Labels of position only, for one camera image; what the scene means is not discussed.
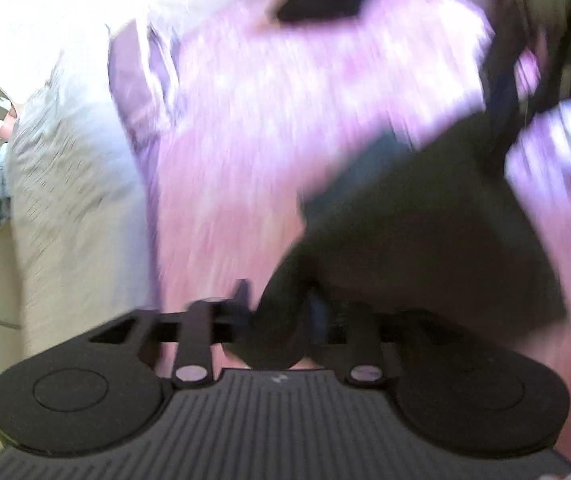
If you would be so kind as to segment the dark grey jeans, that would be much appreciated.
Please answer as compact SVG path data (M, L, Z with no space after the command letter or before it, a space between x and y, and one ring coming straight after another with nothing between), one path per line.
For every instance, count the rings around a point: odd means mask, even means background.
M336 310L427 310L497 344L563 323L559 279L505 176L521 128L517 113L465 117L332 204L228 351L254 368L293 366L308 352L311 298Z

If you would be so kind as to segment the white striped duvet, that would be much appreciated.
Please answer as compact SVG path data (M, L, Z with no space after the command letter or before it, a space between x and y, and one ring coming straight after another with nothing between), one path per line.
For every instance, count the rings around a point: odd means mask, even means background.
M148 200L110 95L108 49L104 25L69 42L11 136L26 356L156 301Z

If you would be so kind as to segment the pink rose blanket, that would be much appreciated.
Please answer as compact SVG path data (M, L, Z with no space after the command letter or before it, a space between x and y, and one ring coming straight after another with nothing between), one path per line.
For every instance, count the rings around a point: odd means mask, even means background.
M384 129L414 148L482 104L491 30L469 0L368 0L359 18L272 23L238 0L197 29L138 20L110 47L110 86L148 188L153 300L180 311L266 286L299 237L299 201ZM571 103L526 129L507 176L571 314ZM571 390L571 320L523 344ZM560 450L571 458L571 412Z

